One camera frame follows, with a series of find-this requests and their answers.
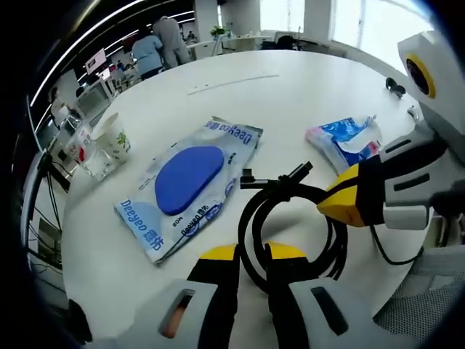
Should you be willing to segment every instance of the potted plant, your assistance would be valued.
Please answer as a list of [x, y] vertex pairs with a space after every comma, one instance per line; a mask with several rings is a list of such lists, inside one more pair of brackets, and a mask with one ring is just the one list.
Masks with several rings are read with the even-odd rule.
[[218, 37], [220, 35], [226, 34], [226, 29], [219, 27], [218, 25], [215, 25], [213, 29], [210, 31], [211, 36], [213, 36], [213, 40], [218, 40]]

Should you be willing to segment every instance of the desk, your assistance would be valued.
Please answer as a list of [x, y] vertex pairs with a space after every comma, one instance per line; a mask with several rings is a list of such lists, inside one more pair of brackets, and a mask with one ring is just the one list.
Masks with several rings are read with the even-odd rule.
[[[132, 157], [98, 184], [84, 171], [76, 170], [63, 223], [65, 289], [83, 308], [94, 338], [113, 336], [129, 327], [137, 307], [170, 280], [187, 278], [203, 252], [237, 242], [240, 214], [256, 193], [236, 187], [218, 218], [158, 268], [150, 264], [113, 211], [113, 202], [134, 188], [152, 157], [211, 116], [219, 116], [264, 129], [249, 164], [255, 177], [277, 178], [309, 160], [314, 168], [303, 183], [326, 188], [336, 174], [305, 142], [308, 127], [376, 114], [384, 144], [413, 129], [406, 111], [417, 102], [408, 95], [401, 100], [391, 95], [384, 80], [370, 68], [340, 57], [252, 51], [181, 65], [117, 96], [103, 118], [119, 112], [131, 140]], [[326, 242], [326, 231], [326, 220], [315, 206], [296, 198], [276, 207], [264, 224], [262, 236], [297, 246], [313, 260]], [[349, 227], [348, 231], [347, 264], [340, 282], [363, 297], [375, 314], [410, 266], [385, 263], [369, 229]], [[426, 231], [385, 227], [379, 227], [378, 232], [393, 260], [414, 256], [426, 235]], [[250, 231], [246, 243], [253, 254]], [[242, 267], [232, 330], [230, 348], [277, 347], [267, 298]]]
[[[258, 49], [263, 41], [270, 40], [270, 36], [241, 36], [233, 38], [221, 38], [219, 47], [217, 47], [215, 55], [224, 53], [222, 51], [222, 45], [227, 46], [225, 49], [229, 49], [236, 52], [243, 51], [253, 51]], [[190, 51], [190, 54], [194, 60], [200, 60], [202, 58], [211, 57], [213, 55], [213, 49], [215, 46], [215, 41], [202, 41], [197, 44], [187, 45], [187, 49]]]

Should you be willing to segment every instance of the white round table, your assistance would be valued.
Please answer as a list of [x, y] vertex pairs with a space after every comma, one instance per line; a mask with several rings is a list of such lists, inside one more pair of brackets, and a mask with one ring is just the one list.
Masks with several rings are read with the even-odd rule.
[[[205, 251], [237, 242], [240, 214], [255, 190], [235, 188], [222, 213], [161, 267], [152, 265], [113, 211], [130, 193], [149, 160], [218, 116], [264, 129], [249, 167], [257, 178], [276, 178], [300, 163], [314, 168], [303, 183], [326, 188], [336, 174], [304, 140], [308, 127], [346, 117], [377, 115], [383, 143], [413, 129], [407, 108], [370, 68], [339, 57], [295, 51], [254, 51], [199, 60], [164, 72], [119, 95], [102, 119], [119, 112], [132, 157], [101, 183], [77, 170], [65, 208], [62, 237], [66, 293], [84, 310], [94, 338], [127, 329], [135, 310], [174, 278], [187, 278]], [[426, 231], [379, 227], [393, 260], [420, 249]], [[297, 246], [315, 259], [326, 241], [326, 221], [310, 202], [293, 199], [268, 217], [264, 240]], [[251, 254], [251, 234], [246, 237]], [[349, 227], [341, 286], [358, 294], [375, 314], [398, 288], [410, 266], [381, 257], [369, 229]], [[238, 312], [230, 348], [278, 346], [267, 297], [241, 266]]]

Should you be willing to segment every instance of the blue and white package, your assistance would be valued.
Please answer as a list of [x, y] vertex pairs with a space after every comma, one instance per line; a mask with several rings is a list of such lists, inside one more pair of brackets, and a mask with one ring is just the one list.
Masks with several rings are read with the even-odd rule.
[[347, 118], [313, 127], [305, 132], [305, 139], [328, 159], [340, 175], [352, 165], [379, 152], [381, 131], [375, 118]]
[[[262, 133], [262, 129], [213, 118], [154, 158], [142, 174], [136, 191], [115, 203], [115, 211], [153, 263], [162, 263], [216, 217], [255, 153]], [[156, 178], [165, 164], [192, 147], [218, 147], [223, 152], [224, 164], [183, 212], [164, 214], [157, 203]], [[190, 169], [186, 168], [185, 176], [189, 174]]]

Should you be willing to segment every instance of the window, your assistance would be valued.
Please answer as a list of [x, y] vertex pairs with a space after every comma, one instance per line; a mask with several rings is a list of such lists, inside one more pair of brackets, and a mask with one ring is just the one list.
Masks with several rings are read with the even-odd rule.
[[304, 31], [305, 0], [260, 0], [260, 30]]
[[223, 28], [223, 18], [221, 16], [221, 6], [218, 5], [217, 11], [218, 11], [218, 26]]
[[397, 43], [431, 30], [429, 13], [414, 0], [336, 0], [332, 39], [357, 47], [403, 73]]

